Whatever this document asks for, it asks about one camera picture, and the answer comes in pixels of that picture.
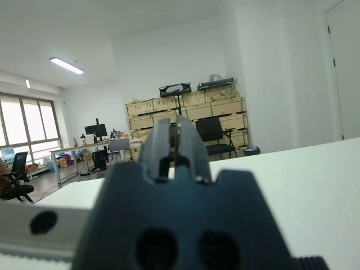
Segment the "door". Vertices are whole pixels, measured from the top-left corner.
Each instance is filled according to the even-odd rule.
[[[339,90],[344,139],[360,137],[360,0],[343,0],[326,13]]]

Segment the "screw hole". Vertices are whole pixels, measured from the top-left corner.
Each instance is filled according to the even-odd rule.
[[[57,215],[52,211],[45,211],[33,218],[30,230],[34,235],[42,235],[49,232],[55,226]]]
[[[164,229],[150,229],[139,239],[136,256],[143,270],[171,269],[177,259],[175,237]]]
[[[208,270],[239,269],[240,253],[237,245],[225,233],[206,232],[200,239],[199,253]]]

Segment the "stacked wooden boxes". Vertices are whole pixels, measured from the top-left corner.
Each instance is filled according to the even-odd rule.
[[[146,140],[151,128],[161,119],[169,118],[171,123],[176,122],[176,109],[179,107],[176,97],[155,98],[144,102],[127,104],[128,128],[133,138]],[[133,158],[138,160],[140,148],[131,149]]]
[[[232,142],[237,155],[243,156],[244,147],[249,144],[246,102],[245,99],[238,96],[222,99],[227,97],[229,89],[233,89],[232,84],[186,93],[181,96],[180,104],[177,97],[155,98],[145,102],[127,104],[128,116],[132,116],[128,119],[129,130],[133,131],[133,138],[146,140],[157,121],[169,118],[171,123],[175,123],[178,114],[175,109],[180,107],[182,115],[192,120],[194,127],[199,119],[218,116],[224,130],[234,129],[231,135]],[[229,139],[224,137],[219,142],[207,142],[205,145],[216,143],[229,144]],[[140,150],[132,150],[132,152],[134,159],[137,159]],[[210,159],[226,159],[229,158],[228,156],[229,154],[223,154],[221,157],[220,155],[212,156]]]

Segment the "window frame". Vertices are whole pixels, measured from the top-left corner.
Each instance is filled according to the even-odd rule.
[[[0,119],[1,119],[2,129],[3,129],[3,132],[4,132],[4,138],[5,138],[5,145],[1,145],[0,149],[6,148],[6,147],[14,147],[15,148],[15,147],[21,147],[21,146],[29,146],[29,154],[31,156],[31,162],[34,163],[34,155],[33,155],[32,145],[37,145],[37,144],[43,143],[43,142],[60,141],[60,148],[62,148],[62,140],[61,140],[61,137],[60,137],[59,125],[58,125],[58,122],[57,122],[55,107],[54,107],[54,103],[53,103],[52,100],[45,100],[45,99],[42,99],[42,98],[27,97],[27,96],[19,96],[19,95],[16,95],[16,94],[8,94],[8,93],[2,93],[2,92],[0,92],[0,96],[14,97],[14,98],[19,99],[20,108],[21,108],[21,114],[22,114],[22,120],[23,120],[24,125],[25,125],[25,132],[26,132],[26,139],[27,139],[27,142],[17,143],[17,144],[13,144],[13,145],[9,144],[9,140],[8,140],[7,132],[6,132],[4,114],[3,114],[2,105],[1,105],[1,102],[0,102]],[[25,115],[25,109],[24,109],[23,100],[33,100],[33,101],[37,102],[39,112],[40,112],[40,118],[41,118],[41,122],[42,122],[42,126],[43,126],[43,131],[44,131],[44,134],[45,134],[45,139],[40,140],[40,141],[33,141],[33,142],[31,141],[30,134],[29,134],[29,128],[28,128],[28,122],[26,120],[26,115]],[[46,102],[46,103],[51,104],[52,113],[53,113],[53,116],[54,116],[54,121],[55,121],[55,126],[56,126],[57,138],[47,139],[44,120],[43,120],[43,115],[42,115],[41,107],[40,107],[40,102]]]

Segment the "white table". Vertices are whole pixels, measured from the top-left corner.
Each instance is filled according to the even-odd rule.
[[[210,163],[249,170],[292,255],[322,255],[330,269],[360,266],[360,138]],[[37,203],[91,209],[104,180],[72,183]]]
[[[51,153],[51,161],[54,166],[56,182],[58,184],[61,184],[61,182],[64,182],[64,181],[70,179],[71,177],[74,177],[80,173],[78,162],[77,162],[76,155],[75,155],[76,150],[86,150],[91,147],[108,146],[110,142],[111,141],[103,141],[103,142],[92,143],[90,145],[74,146],[74,147],[62,148],[62,149],[58,149],[55,151],[51,151],[50,152]],[[71,173],[64,178],[60,178],[59,168],[57,167],[56,158],[55,158],[55,155],[59,154],[61,152],[71,152],[71,155],[73,156],[73,159],[74,159],[74,165],[76,166],[76,172]],[[86,155],[84,155],[84,161],[86,162],[87,168],[89,169],[89,164],[88,164]]]

